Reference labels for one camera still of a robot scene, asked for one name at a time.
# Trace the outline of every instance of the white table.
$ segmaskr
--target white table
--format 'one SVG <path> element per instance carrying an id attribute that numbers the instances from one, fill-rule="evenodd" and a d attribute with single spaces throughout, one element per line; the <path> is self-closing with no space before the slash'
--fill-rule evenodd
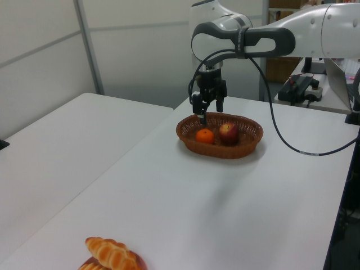
<path id="1" fill-rule="evenodd" d="M 305 59 L 302 59 L 297 67 L 292 72 L 292 75 L 301 74 L 301 70 L 304 66 Z M 320 60 L 313 59 L 313 62 L 322 62 Z M 304 74 L 302 76 L 312 76 L 313 74 Z M 310 103 L 310 109 L 322 110 L 322 111 L 330 111 L 333 113 L 339 114 L 349 114 L 351 111 L 347 108 L 347 106 L 343 103 L 343 101 L 339 98 L 339 96 L 330 88 L 329 81 L 327 80 L 327 76 L 323 74 L 314 74 L 314 79 L 319 81 L 319 86 L 323 88 L 322 99 L 317 102 L 314 101 Z M 289 105 L 290 102 L 279 100 L 278 95 L 275 96 L 274 102 L 277 104 Z M 306 108 L 308 101 L 305 100 L 303 103 L 296 103 L 295 106 Z"/>
<path id="2" fill-rule="evenodd" d="M 16 250 L 0 269 L 78 269 L 89 236 L 126 243 L 149 270 L 322 270 L 353 147 L 304 156 L 277 137 L 268 104 L 227 97 L 224 111 L 257 121 L 249 156 L 189 152 L 176 136 L 185 101 Z M 324 152 L 356 137 L 343 115 L 274 105 L 290 144 Z"/>
<path id="3" fill-rule="evenodd" d="M 173 110 L 83 94 L 0 151 L 0 262 Z"/>

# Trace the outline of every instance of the wicker basket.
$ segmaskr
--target wicker basket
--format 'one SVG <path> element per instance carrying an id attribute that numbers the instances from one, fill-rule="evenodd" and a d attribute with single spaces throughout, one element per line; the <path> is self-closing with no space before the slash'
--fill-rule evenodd
<path id="1" fill-rule="evenodd" d="M 252 153 L 264 133 L 257 122 L 243 116 L 208 112 L 206 122 L 206 126 L 200 124 L 196 114 L 189 116 L 177 125 L 176 134 L 192 152 L 221 159 L 238 159 Z M 233 122 L 238 126 L 239 141 L 236 145 L 224 145 L 219 139 L 219 127 L 226 122 Z M 214 133 L 214 144 L 195 141 L 196 133 L 203 128 Z"/>

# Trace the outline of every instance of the cardboard box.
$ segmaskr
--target cardboard box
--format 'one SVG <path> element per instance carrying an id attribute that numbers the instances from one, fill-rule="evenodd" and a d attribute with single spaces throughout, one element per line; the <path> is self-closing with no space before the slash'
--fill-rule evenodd
<path id="1" fill-rule="evenodd" d="M 279 57 L 266 59 L 266 80 L 275 83 L 284 83 L 298 65 L 298 57 Z"/>
<path id="2" fill-rule="evenodd" d="M 270 8 L 300 9 L 308 0 L 269 0 Z"/>

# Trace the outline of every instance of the laptop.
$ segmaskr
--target laptop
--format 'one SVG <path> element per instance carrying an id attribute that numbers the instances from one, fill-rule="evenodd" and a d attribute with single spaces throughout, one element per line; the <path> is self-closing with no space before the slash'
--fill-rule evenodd
<path id="1" fill-rule="evenodd" d="M 347 83 L 345 72 L 332 59 L 324 58 L 328 84 L 351 111 L 354 105 L 354 87 Z"/>

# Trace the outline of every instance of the tabletop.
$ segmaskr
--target tabletop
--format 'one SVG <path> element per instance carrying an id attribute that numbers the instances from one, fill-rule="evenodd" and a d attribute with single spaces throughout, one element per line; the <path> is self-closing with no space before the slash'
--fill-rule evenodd
<path id="1" fill-rule="evenodd" d="M 173 109 L 82 94 L 0 151 L 0 262 Z"/>
<path id="2" fill-rule="evenodd" d="M 313 62 L 323 63 L 323 60 L 313 59 Z M 303 68 L 305 63 L 305 59 L 302 59 L 294 71 L 291 73 L 292 75 L 301 74 L 301 69 Z M 313 74 L 306 73 L 302 76 L 313 76 Z M 347 108 L 347 106 L 343 103 L 343 101 L 339 98 L 339 96 L 331 89 L 329 86 L 329 81 L 327 80 L 327 76 L 324 74 L 314 74 L 314 79 L 319 81 L 319 86 L 322 87 L 322 98 L 320 101 L 314 101 L 310 103 L 310 109 L 322 110 L 322 111 L 330 111 L 333 113 L 339 114 L 349 114 L 351 111 Z M 278 95 L 275 96 L 274 102 L 277 104 L 289 105 L 289 102 L 279 100 Z M 306 108 L 308 104 L 308 100 L 305 100 L 302 103 L 296 103 L 295 106 Z"/>
<path id="3" fill-rule="evenodd" d="M 185 101 L 0 269 L 78 269 L 91 256 L 85 239 L 100 236 L 125 243 L 149 270 L 321 270 L 353 147 L 301 155 L 277 137 L 267 103 L 227 97 L 224 112 L 263 127 L 252 154 L 223 160 L 189 151 L 175 132 L 191 115 Z M 274 113 L 303 151 L 330 151 L 358 133 L 341 114 L 277 104 Z"/>

